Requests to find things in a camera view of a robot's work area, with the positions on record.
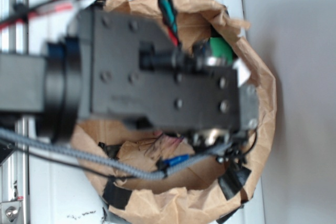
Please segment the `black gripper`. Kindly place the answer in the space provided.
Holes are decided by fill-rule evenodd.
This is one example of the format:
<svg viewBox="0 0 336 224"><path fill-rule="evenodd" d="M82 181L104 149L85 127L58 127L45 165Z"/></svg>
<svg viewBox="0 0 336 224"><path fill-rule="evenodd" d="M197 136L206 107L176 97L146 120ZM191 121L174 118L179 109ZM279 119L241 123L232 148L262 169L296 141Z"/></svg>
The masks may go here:
<svg viewBox="0 0 336 224"><path fill-rule="evenodd" d="M258 97L231 66L210 66L175 47L151 19L82 10L80 120L116 119L135 129L238 132L258 125Z"/></svg>

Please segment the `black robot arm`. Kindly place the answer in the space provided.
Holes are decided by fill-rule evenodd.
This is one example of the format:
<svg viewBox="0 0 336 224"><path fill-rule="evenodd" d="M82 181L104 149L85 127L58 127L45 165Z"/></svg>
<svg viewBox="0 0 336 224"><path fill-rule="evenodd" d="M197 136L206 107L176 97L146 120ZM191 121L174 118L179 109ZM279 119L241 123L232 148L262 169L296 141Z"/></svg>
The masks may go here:
<svg viewBox="0 0 336 224"><path fill-rule="evenodd" d="M1 116L34 116L40 135L63 141L88 119L201 137L258 125L255 87L207 48L174 46L154 20L82 10L46 49L1 55Z"/></svg>

